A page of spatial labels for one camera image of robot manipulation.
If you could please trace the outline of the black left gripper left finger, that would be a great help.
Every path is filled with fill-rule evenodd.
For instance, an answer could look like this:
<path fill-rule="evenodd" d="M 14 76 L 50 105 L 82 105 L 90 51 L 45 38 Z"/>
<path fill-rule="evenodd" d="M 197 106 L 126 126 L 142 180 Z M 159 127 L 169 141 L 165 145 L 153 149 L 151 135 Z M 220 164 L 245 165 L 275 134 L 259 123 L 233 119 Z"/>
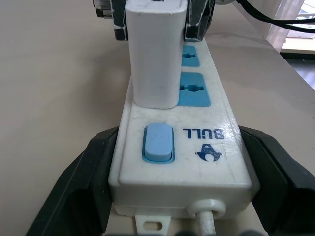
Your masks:
<path fill-rule="evenodd" d="M 112 206 L 108 178 L 118 130 L 89 141 L 57 180 L 26 236 L 102 236 Z"/>

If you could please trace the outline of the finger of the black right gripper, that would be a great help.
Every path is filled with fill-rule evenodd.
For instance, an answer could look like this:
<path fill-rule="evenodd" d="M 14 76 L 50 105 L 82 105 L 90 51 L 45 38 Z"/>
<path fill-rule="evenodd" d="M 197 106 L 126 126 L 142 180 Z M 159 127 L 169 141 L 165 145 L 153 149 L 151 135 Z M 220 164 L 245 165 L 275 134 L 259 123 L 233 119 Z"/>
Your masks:
<path fill-rule="evenodd" d="M 215 0 L 188 0 L 185 42 L 201 42 L 211 24 Z"/>
<path fill-rule="evenodd" d="M 118 41 L 128 41 L 125 5 L 126 0 L 111 0 L 115 39 Z"/>

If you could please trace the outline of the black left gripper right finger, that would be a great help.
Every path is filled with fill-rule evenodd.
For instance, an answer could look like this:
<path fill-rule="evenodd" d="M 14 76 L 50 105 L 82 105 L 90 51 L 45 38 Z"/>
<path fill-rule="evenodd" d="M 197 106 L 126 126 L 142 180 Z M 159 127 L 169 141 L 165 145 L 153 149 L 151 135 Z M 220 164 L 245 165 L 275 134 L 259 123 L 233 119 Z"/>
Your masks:
<path fill-rule="evenodd" d="M 269 236 L 315 236 L 315 176 L 272 136 L 240 127 L 260 182 L 252 200 Z"/>

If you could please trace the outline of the white charger block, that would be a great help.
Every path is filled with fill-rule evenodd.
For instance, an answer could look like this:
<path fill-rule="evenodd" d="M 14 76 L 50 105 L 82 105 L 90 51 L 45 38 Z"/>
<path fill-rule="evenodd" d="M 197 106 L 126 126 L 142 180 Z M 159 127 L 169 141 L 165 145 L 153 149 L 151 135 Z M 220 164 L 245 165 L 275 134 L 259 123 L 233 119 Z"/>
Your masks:
<path fill-rule="evenodd" d="M 187 0 L 127 0 L 134 102 L 169 109 L 179 100 Z"/>

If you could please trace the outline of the white power strip blue sockets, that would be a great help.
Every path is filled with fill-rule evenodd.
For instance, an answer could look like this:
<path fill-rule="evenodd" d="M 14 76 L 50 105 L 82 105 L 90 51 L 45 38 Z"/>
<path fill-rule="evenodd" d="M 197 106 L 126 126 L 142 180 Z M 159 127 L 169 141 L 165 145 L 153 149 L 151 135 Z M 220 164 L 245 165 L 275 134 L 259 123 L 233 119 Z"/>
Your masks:
<path fill-rule="evenodd" d="M 109 184 L 114 208 L 135 217 L 139 234 L 145 222 L 162 224 L 172 218 L 195 218 L 210 212 L 213 219 L 234 218 L 259 190 L 259 181 L 241 137 L 214 61 L 205 41 L 194 43 L 199 66 L 184 66 L 181 91 L 196 98 L 206 92 L 207 107 L 176 106 L 147 109 L 133 102 L 127 89 Z M 174 158 L 155 163 L 144 156 L 146 128 L 165 123 L 173 129 Z"/>

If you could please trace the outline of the window frame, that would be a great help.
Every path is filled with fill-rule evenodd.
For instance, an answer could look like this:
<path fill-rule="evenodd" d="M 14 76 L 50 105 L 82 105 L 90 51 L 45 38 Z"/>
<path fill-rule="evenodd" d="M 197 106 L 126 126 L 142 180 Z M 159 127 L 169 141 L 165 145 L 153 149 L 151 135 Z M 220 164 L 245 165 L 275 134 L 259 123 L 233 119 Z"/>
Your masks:
<path fill-rule="evenodd" d="M 304 0 L 296 20 L 315 19 L 315 0 Z M 281 49 L 282 53 L 315 55 L 315 34 L 290 31 Z"/>

